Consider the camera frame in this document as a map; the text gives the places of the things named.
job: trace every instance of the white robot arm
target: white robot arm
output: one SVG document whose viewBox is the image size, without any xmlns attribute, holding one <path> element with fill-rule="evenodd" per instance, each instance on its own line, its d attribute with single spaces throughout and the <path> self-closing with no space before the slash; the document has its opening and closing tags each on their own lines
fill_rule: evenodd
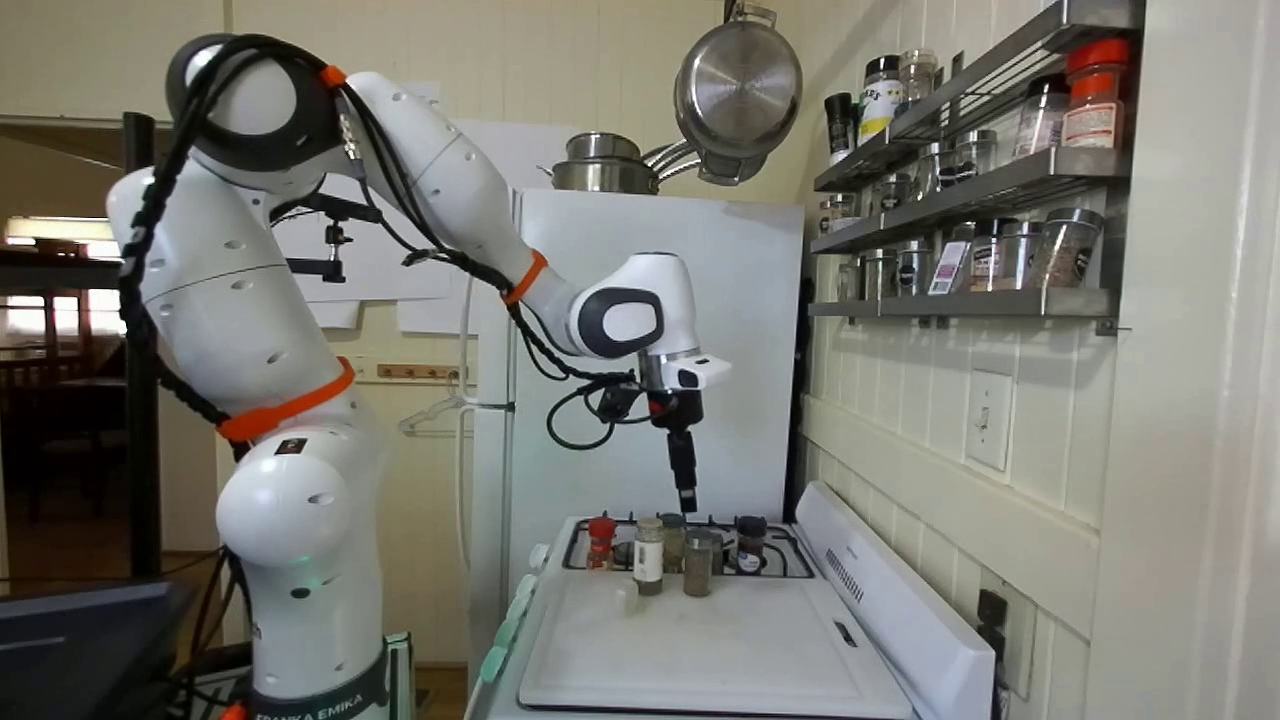
<svg viewBox="0 0 1280 720">
<path fill-rule="evenodd" d="M 270 215 L 330 173 L 368 176 L 434 251 L 498 283 L 556 353 L 642 356 L 588 375 L 648 394 L 694 512 L 702 387 L 727 372 L 694 335 L 675 257 L 634 257 L 572 290 L 514 228 L 514 188 L 442 111 L 383 75 L 343 78 L 270 35 L 210 35 L 169 70 L 174 151 L 123 176 L 107 215 L 123 238 L 123 313 L 156 341 L 174 387 L 243 449 L 215 526 L 253 603 L 255 715 L 388 715 L 377 482 L 383 449 L 302 298 Z"/>
</svg>

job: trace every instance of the white refrigerator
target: white refrigerator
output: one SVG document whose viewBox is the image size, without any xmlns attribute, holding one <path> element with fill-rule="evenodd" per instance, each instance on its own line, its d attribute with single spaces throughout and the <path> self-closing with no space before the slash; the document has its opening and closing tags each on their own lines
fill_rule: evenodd
<svg viewBox="0 0 1280 720">
<path fill-rule="evenodd" d="M 634 251 L 675 251 L 690 263 L 702 349 L 732 365 L 732 375 L 706 390 L 706 420 L 694 424 L 697 514 L 780 514 L 806 251 L 801 209 L 529 188 L 516 215 L 523 238 L 572 287 L 603 279 Z M 568 514 L 681 509 L 663 429 L 626 424 L 597 451 L 559 449 L 544 420 L 576 383 L 544 380 L 533 367 L 498 290 L 481 290 L 476 317 L 481 409 L 463 493 L 474 654 L 489 649 L 533 548 L 551 544 Z M 568 402 L 556 429 L 568 441 L 602 436 L 579 402 Z"/>
</svg>

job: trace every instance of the white stove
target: white stove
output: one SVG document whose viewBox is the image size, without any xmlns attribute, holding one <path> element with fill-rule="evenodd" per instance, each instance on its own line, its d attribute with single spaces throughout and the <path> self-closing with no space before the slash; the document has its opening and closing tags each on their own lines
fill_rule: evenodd
<svg viewBox="0 0 1280 720">
<path fill-rule="evenodd" d="M 602 557 L 593 519 L 568 519 L 522 581 L 468 715 L 988 720 L 994 649 L 827 489 L 806 493 L 795 526 L 770 525 L 752 544 L 738 525 L 690 531 L 726 544 L 710 594 L 681 570 L 642 594 L 634 525 Z"/>
</svg>

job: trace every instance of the stainless steel pot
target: stainless steel pot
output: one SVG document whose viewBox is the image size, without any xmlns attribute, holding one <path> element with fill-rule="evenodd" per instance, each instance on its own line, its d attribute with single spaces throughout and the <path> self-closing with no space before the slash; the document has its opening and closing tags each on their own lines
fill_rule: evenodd
<svg viewBox="0 0 1280 720">
<path fill-rule="evenodd" d="M 556 188 L 651 197 L 660 182 L 630 135 L 579 133 L 564 142 L 564 151 L 568 159 L 551 168 Z"/>
<path fill-rule="evenodd" d="M 564 159 L 551 168 L 556 188 L 655 197 L 655 173 L 643 159 Z"/>
<path fill-rule="evenodd" d="M 752 14 L 706 33 L 675 75 L 674 104 L 702 176 L 742 182 L 794 133 L 801 109 L 794 45 Z"/>
</svg>

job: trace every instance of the small container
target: small container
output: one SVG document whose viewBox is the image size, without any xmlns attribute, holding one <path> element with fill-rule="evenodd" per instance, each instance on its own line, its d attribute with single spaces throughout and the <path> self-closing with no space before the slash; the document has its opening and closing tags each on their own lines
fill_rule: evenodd
<svg viewBox="0 0 1280 720">
<path fill-rule="evenodd" d="M 718 575 L 718 551 L 719 544 L 710 531 L 694 531 L 686 544 L 681 575 L 686 594 L 710 594 Z"/>
<path fill-rule="evenodd" d="M 1004 221 L 995 290 L 1024 290 L 1039 283 L 1044 225 Z"/>
<path fill-rule="evenodd" d="M 1048 215 L 1048 247 L 1044 247 L 1044 269 L 1039 283 L 1044 287 L 1082 287 L 1088 277 L 1088 263 L 1098 257 L 1098 242 L 1105 237 L 1105 215 L 1088 209 L 1070 209 Z"/>
<path fill-rule="evenodd" d="M 827 111 L 827 159 L 839 164 L 854 151 L 854 133 L 859 123 L 859 104 L 850 90 L 826 101 Z"/>
<path fill-rule="evenodd" d="M 663 519 L 655 514 L 638 525 L 634 581 L 642 594 L 663 591 Z"/>
<path fill-rule="evenodd" d="M 994 127 L 973 127 L 951 151 L 951 164 L 944 173 L 944 182 L 966 182 L 973 176 L 983 176 L 994 168 L 995 151 L 995 133 Z"/>
<path fill-rule="evenodd" d="M 880 181 L 880 210 L 905 209 L 908 197 L 911 197 L 911 176 L 908 176 L 908 173 L 889 173 L 889 176 Z"/>
<path fill-rule="evenodd" d="M 905 238 L 898 251 L 898 295 L 926 295 L 929 287 L 929 247 L 926 238 Z"/>
<path fill-rule="evenodd" d="M 929 49 L 905 52 L 905 111 L 944 84 L 944 68 Z"/>
<path fill-rule="evenodd" d="M 926 142 L 916 155 L 916 201 L 933 197 L 944 188 L 944 139 Z"/>
<path fill-rule="evenodd" d="M 929 272 L 929 295 L 951 295 L 951 290 L 966 287 L 973 242 L 975 242 L 975 225 L 973 221 L 958 225 L 944 237 L 935 269 Z"/>
<path fill-rule="evenodd" d="M 1099 35 L 1070 49 L 1070 149 L 1124 149 L 1130 139 L 1130 35 Z"/>
<path fill-rule="evenodd" d="M 610 512 L 588 519 L 588 567 L 610 567 L 612 565 L 612 535 L 618 535 L 618 519 Z"/>
<path fill-rule="evenodd" d="M 891 295 L 891 263 L 889 263 L 889 247 L 873 247 L 859 257 L 865 259 L 865 298 L 883 298 Z"/>
<path fill-rule="evenodd" d="M 865 298 L 865 257 L 844 257 L 835 269 L 835 304 Z"/>
<path fill-rule="evenodd" d="M 821 233 L 839 233 L 859 215 L 859 201 L 854 191 L 834 191 L 821 201 L 815 228 Z"/>
<path fill-rule="evenodd" d="M 1070 75 L 1036 75 L 1015 109 L 1013 155 L 1036 155 L 1062 142 L 1070 111 Z"/>
<path fill-rule="evenodd" d="M 663 512 L 663 570 L 681 570 L 690 525 L 681 512 Z"/>
<path fill-rule="evenodd" d="M 966 290 L 995 290 L 1009 257 L 1002 251 L 1002 221 L 975 221 Z"/>
<path fill-rule="evenodd" d="M 858 123 L 858 142 L 889 133 L 891 114 L 905 104 L 905 75 L 900 75 L 905 59 L 900 55 L 876 55 L 865 70 L 865 114 Z"/>
</svg>

